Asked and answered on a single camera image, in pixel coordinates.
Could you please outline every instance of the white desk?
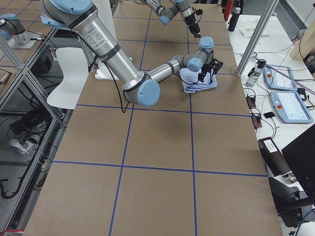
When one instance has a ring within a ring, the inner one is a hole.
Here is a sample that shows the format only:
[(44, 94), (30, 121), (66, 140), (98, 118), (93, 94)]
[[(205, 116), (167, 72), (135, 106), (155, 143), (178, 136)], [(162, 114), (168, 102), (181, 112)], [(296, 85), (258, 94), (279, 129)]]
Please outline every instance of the white desk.
[[(241, 15), (239, 20), (242, 20), (242, 19), (259, 19), (259, 16)], [(301, 69), (306, 68), (306, 66), (304, 65), (302, 61), (292, 60), (292, 58), (290, 57), (290, 51), (293, 49), (293, 47), (289, 47), (289, 46), (292, 45), (292, 43), (291, 43), (291, 40), (286, 35), (277, 17), (275, 16), (271, 17), (268, 25), (266, 26), (265, 31), (267, 31), (269, 35), (265, 37), (261, 37), (255, 48), (255, 52), (257, 52), (257, 57), (259, 59), (265, 59), (268, 64), (275, 64), (275, 65), (280, 65), (281, 62), (283, 61), (282, 65), (290, 66), (292, 70), (301, 70)], [(242, 54), (245, 51), (250, 38), (244, 38), (242, 33), (237, 28), (237, 26), (234, 32), (229, 32), (229, 37), (231, 40), (231, 45), (233, 47), (236, 63), (239, 64), (241, 60), (240, 54)], [(246, 80), (248, 78), (247, 74), (251, 70), (251, 68), (254, 66), (255, 63), (256, 63), (256, 60), (251, 59), (249, 63), (247, 64), (241, 76), (242, 84), (246, 83)], [(302, 70), (302, 71), (293, 71), (292, 73), (295, 79), (312, 79), (313, 78), (307, 69)], [(301, 83), (307, 86), (308, 88), (310, 88), (311, 90), (315, 90), (315, 82), (301, 82)], [(262, 86), (263, 88), (267, 89), (267, 86), (265, 85), (262, 76), (258, 79), (258, 84)], [(256, 92), (256, 95), (266, 94), (266, 91), (259, 88), (257, 85), (255, 85), (252, 89)], [(312, 102), (315, 102), (315, 96), (310, 94), (310, 100)], [(263, 96), (257, 97), (256, 105), (262, 114), (265, 112), (273, 111), (272, 105), (268, 97), (265, 97), (265, 99)], [(313, 118), (315, 118), (315, 111), (310, 111), (310, 114), (312, 115)], [(274, 138), (274, 142), (276, 143), (276, 145), (278, 146), (280, 150), (284, 148), (287, 144), (289, 144), (292, 140), (294, 140), (296, 137), (298, 137), (301, 133), (303, 133), (307, 128), (313, 125), (313, 123), (307, 124), (307, 125), (283, 124), (278, 119), (278, 117), (275, 117), (273, 119), (275, 121), (276, 126), (279, 126), (279, 128), (277, 128), (277, 134)], [(268, 122), (270, 122), (270, 124), (273, 126), (273, 123), (270, 119), (268, 119)], [(272, 136), (272, 133), (273, 133), (272, 128), (263, 121), (262, 121), (262, 125), (263, 127), (257, 130), (257, 133), (256, 133), (257, 140)], [(297, 185), (298, 184), (292, 184), (290, 185), (290, 187), (297, 186)], [(288, 233), (290, 233), (291, 231), (296, 231), (295, 228), (287, 228), (284, 225), (281, 218), (279, 219), (281, 222), (284, 236), (287, 236)], [(315, 222), (303, 224), (298, 234), (298, 236), (314, 236), (314, 235), (315, 235)]]

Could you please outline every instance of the blue joint cap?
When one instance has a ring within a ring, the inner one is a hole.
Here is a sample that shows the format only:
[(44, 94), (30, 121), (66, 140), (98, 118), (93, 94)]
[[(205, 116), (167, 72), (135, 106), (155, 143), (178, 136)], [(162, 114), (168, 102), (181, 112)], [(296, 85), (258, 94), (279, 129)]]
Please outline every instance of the blue joint cap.
[(200, 48), (213, 48), (214, 43), (212, 37), (205, 36), (202, 37), (199, 41), (199, 47)]
[(163, 25), (165, 25), (165, 26), (170, 22), (169, 18), (166, 17), (166, 16), (160, 16), (160, 17), (159, 17), (159, 20), (160, 20), (160, 21), (163, 23)]
[(202, 68), (202, 66), (203, 66), (203, 62), (202, 62), (202, 59), (200, 58), (191, 58), (187, 62), (187, 68), (192, 72), (197, 72), (198, 70)]
[(52, 19), (49, 19), (49, 18), (46, 18), (44, 16), (40, 16), (41, 17), (41, 22), (46, 25), (46, 26), (49, 26), (49, 27), (53, 27), (53, 28), (57, 28), (57, 29), (61, 29), (61, 30), (70, 30), (68, 28), (68, 26), (66, 26), (65, 24), (61, 24), (57, 21), (54, 21)]
[(11, 35), (8, 34), (7, 32), (3, 31), (3, 30), (0, 30), (0, 35), (3, 37), (3, 39), (5, 41), (9, 40), (11, 38)]
[(145, 107), (153, 106), (159, 99), (159, 92), (159, 85), (155, 80), (146, 80), (138, 90), (138, 104)]
[(3, 18), (5, 20), (18, 20), (19, 18), (13, 14), (13, 13), (8, 13), (8, 14), (3, 14), (2, 16), (0, 16), (0, 18)]
[(73, 15), (86, 12), (92, 5), (92, 0), (50, 0), (50, 2), (60, 11)]

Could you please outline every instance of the black monitor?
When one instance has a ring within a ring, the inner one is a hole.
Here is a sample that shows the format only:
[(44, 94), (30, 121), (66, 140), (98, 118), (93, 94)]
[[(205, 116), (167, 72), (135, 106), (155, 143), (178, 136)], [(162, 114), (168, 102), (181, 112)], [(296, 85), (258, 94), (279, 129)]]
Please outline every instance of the black monitor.
[(315, 125), (282, 149), (284, 159), (309, 197), (315, 196)]

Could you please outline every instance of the tablet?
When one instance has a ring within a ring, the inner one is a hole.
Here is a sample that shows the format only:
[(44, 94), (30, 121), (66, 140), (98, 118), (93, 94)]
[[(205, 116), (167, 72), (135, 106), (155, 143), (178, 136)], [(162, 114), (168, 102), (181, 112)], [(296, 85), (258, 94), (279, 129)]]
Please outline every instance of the tablet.
[[(291, 72), (290, 67), (278, 65), (272, 66), (275, 67), (276, 69), (279, 69), (279, 71), (281, 71), (283, 74), (293, 79), (293, 74)], [(263, 73), (265, 82), (270, 89), (283, 91), (297, 91), (296, 84), (293, 81), (279, 74), (274, 69), (265, 66), (263, 69)]]
[(313, 118), (295, 91), (271, 91), (271, 103), (283, 123), (309, 124)]

